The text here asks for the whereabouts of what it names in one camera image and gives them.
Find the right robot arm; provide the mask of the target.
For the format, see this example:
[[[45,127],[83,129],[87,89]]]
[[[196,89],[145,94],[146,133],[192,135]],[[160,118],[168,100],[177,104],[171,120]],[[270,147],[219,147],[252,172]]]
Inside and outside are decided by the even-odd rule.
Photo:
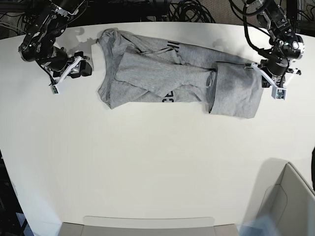
[[[24,61],[35,61],[49,76],[52,86],[67,76],[74,79],[92,74],[89,57],[82,51],[70,57],[65,48],[54,45],[67,26],[85,13],[88,4],[87,0],[47,1],[18,49]]]

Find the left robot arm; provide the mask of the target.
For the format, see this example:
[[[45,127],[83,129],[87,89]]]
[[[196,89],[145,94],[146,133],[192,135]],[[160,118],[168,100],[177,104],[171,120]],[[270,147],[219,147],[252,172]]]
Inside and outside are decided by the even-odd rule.
[[[242,9],[232,0],[229,3],[236,16],[241,14],[247,43],[265,58],[257,67],[264,71],[277,87],[283,88],[286,73],[295,73],[294,69],[289,67],[303,56],[305,45],[302,37],[295,33],[284,10],[273,0],[245,0]],[[267,30],[270,49],[258,48],[251,42],[248,17],[256,17],[260,26]]]

